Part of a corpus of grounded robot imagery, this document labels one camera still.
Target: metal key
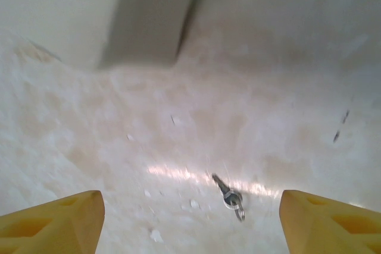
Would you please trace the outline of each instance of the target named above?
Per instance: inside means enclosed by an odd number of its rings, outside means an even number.
[[[241,193],[226,185],[216,174],[212,174],[212,178],[215,181],[215,183],[219,186],[222,192],[226,207],[235,211],[239,221],[244,221],[245,211],[242,207]]]

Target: white floor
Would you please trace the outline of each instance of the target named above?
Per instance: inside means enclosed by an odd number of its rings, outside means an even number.
[[[381,211],[380,13],[201,0],[171,69],[78,71],[2,30],[0,214],[99,189],[97,253],[287,253],[283,189]]]

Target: key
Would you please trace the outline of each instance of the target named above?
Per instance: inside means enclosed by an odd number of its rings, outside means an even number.
[[[222,192],[226,207],[235,211],[239,221],[241,222],[244,221],[245,211],[243,210],[243,207],[242,207],[241,193],[235,189],[230,188],[228,185],[226,185],[216,174],[212,174],[212,178]]]

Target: floor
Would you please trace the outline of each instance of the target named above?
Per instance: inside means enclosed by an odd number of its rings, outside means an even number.
[[[84,71],[1,30],[0,214],[99,189],[97,253],[201,254],[287,253],[283,189],[381,211],[380,12],[199,0],[172,68]]]

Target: yellow plastic part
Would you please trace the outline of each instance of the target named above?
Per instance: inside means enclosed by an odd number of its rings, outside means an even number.
[[[285,190],[280,221],[291,254],[380,254],[381,214],[304,193]]]
[[[104,222],[92,190],[0,217],[0,254],[94,254]]]

